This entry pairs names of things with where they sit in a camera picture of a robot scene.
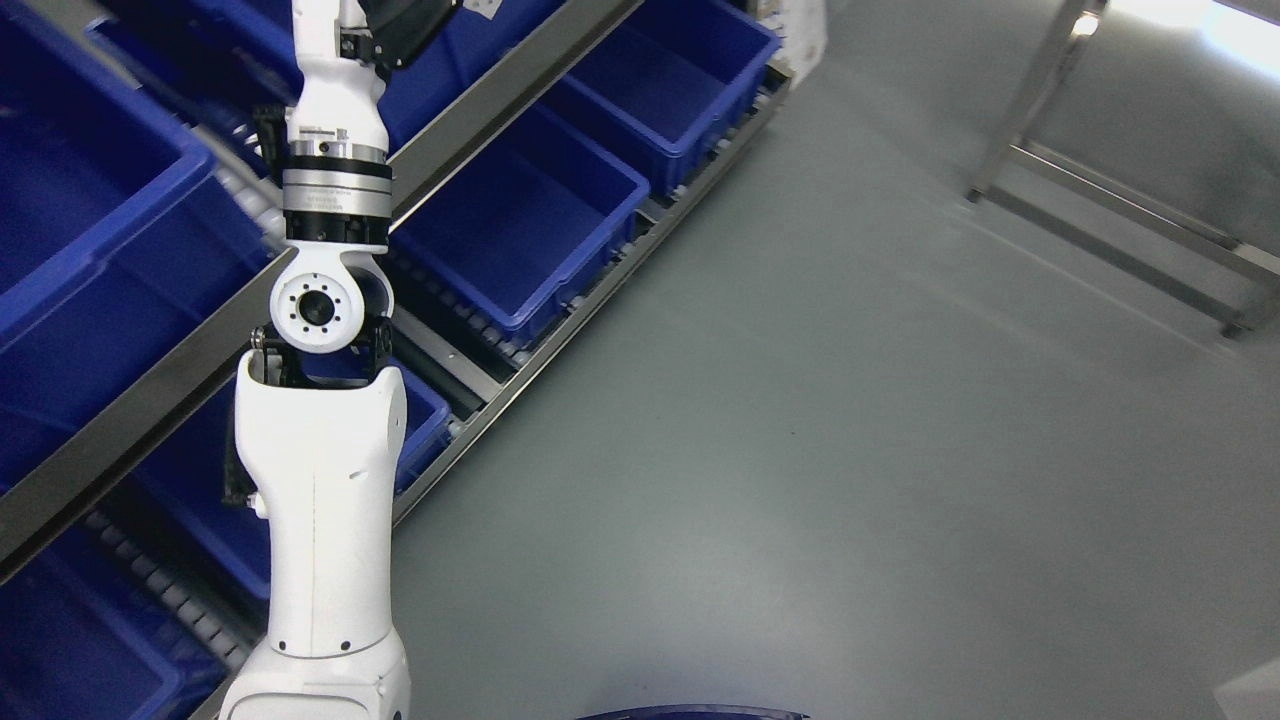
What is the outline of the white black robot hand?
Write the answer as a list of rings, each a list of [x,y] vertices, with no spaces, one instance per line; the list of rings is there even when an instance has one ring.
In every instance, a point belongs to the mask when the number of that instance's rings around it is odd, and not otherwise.
[[[380,120],[387,82],[378,69],[412,64],[460,8],[460,1],[293,1],[303,88],[292,119]]]

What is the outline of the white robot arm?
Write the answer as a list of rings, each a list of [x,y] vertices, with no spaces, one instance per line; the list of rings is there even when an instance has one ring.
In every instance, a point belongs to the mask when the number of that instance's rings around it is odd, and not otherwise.
[[[232,680],[223,719],[406,719],[411,679],[393,621],[390,541],[407,432],[389,364],[394,176],[379,102],[456,1],[294,1],[296,104],[255,119],[282,187],[293,252],[270,320],[239,357],[228,496],[269,525],[268,629]]]

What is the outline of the blue bin under arm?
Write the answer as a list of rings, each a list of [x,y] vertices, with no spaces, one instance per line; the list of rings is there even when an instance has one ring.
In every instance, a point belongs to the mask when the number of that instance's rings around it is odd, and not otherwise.
[[[394,479],[403,495],[451,439],[451,405],[401,360],[407,418]],[[125,487],[168,530],[211,565],[216,583],[265,611],[270,594],[268,521],[247,503],[255,491],[234,439],[236,384],[229,382],[127,478]]]

